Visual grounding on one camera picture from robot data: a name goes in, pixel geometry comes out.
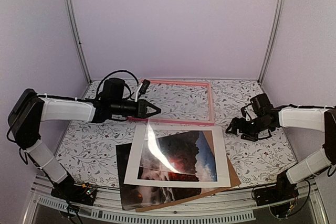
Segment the white photo mat board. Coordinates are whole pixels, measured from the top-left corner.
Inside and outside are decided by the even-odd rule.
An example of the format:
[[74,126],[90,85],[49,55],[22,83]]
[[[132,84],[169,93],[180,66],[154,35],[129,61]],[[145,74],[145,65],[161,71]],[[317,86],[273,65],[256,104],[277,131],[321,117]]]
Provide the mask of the white photo mat board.
[[228,161],[225,152],[225,143],[222,129],[219,126],[167,126],[156,125],[154,132],[156,137],[164,137],[187,131],[204,131],[207,139],[212,139],[210,148],[215,156],[217,181],[215,182],[175,182],[161,180],[140,180],[137,178],[138,168],[142,156],[142,148],[147,146],[148,138],[146,126],[137,126],[131,145],[129,161],[125,174],[125,183],[130,185],[153,186],[153,187],[188,187],[188,188],[216,188],[230,187]]

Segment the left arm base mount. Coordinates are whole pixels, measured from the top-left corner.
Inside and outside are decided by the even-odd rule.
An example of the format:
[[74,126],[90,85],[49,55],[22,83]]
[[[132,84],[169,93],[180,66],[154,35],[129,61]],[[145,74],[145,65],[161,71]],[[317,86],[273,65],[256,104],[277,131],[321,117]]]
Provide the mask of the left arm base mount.
[[70,202],[93,206],[97,196],[97,187],[89,183],[82,185],[56,184],[51,191],[51,195]]

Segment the landscape photo print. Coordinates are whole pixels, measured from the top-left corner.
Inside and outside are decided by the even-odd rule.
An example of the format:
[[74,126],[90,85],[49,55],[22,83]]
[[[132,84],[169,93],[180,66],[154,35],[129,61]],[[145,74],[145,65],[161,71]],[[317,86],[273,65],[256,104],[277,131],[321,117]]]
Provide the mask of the landscape photo print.
[[[175,182],[215,182],[216,163],[210,148],[212,139],[204,131],[187,131],[158,137],[164,155],[179,173],[165,171],[148,150],[142,148],[137,178],[140,180],[161,180]],[[129,161],[131,144],[116,147],[121,206],[123,210],[159,206],[178,200],[200,196],[210,188],[153,187],[129,185],[124,181]]]

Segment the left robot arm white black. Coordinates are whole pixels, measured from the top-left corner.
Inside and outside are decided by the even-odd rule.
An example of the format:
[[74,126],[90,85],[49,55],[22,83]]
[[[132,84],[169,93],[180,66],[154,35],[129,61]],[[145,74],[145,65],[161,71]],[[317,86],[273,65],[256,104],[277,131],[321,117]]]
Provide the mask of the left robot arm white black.
[[128,87],[120,78],[109,78],[97,87],[94,99],[78,99],[38,94],[26,89],[8,116],[7,139],[24,151],[22,159],[31,158],[50,180],[58,185],[58,192],[67,200],[78,195],[72,176],[57,161],[51,150],[41,141],[39,134],[42,121],[82,121],[103,123],[112,120],[126,121],[129,117],[147,119],[160,114],[161,109],[139,97],[146,93],[149,80],[138,84],[134,92],[124,97]]

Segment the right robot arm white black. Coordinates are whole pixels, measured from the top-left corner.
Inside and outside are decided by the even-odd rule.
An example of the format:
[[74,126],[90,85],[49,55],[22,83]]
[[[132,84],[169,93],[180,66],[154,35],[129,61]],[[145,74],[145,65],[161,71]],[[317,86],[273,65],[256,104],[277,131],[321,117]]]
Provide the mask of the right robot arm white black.
[[277,128],[294,127],[324,133],[324,144],[319,150],[277,176],[271,190],[276,201],[290,195],[297,183],[335,165],[335,107],[294,104],[274,107],[265,93],[251,98],[249,106],[255,118],[249,117],[242,107],[242,116],[231,120],[227,134],[239,133],[241,139],[256,142],[260,132],[271,133]]

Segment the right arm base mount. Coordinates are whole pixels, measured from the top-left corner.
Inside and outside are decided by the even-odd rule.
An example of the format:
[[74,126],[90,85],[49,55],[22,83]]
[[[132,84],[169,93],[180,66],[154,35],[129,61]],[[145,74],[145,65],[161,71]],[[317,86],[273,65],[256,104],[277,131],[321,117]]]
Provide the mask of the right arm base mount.
[[270,213],[278,218],[288,218],[293,211],[299,192],[297,188],[290,187],[288,190],[277,190],[276,186],[254,187],[251,197],[257,206],[269,206]]

